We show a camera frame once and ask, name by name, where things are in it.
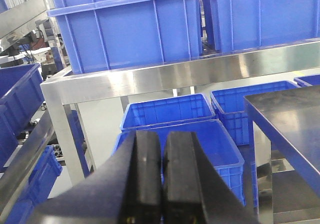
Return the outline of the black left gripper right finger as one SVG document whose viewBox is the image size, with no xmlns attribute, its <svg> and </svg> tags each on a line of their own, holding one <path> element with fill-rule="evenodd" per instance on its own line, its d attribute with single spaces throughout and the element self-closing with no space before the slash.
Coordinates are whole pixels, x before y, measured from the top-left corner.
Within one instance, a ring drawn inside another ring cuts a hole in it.
<svg viewBox="0 0 320 224">
<path fill-rule="evenodd" d="M 170 132 L 164 150 L 166 224 L 257 224 L 217 173 L 195 132 Z"/>
</svg>

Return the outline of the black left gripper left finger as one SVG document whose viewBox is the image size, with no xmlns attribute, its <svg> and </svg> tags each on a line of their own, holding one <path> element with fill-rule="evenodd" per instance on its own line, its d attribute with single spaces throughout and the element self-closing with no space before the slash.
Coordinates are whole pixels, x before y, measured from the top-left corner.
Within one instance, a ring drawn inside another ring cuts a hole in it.
<svg viewBox="0 0 320 224">
<path fill-rule="evenodd" d="M 129 133 L 85 180 L 38 205 L 29 224 L 158 224 L 161 147 L 151 131 Z"/>
</svg>

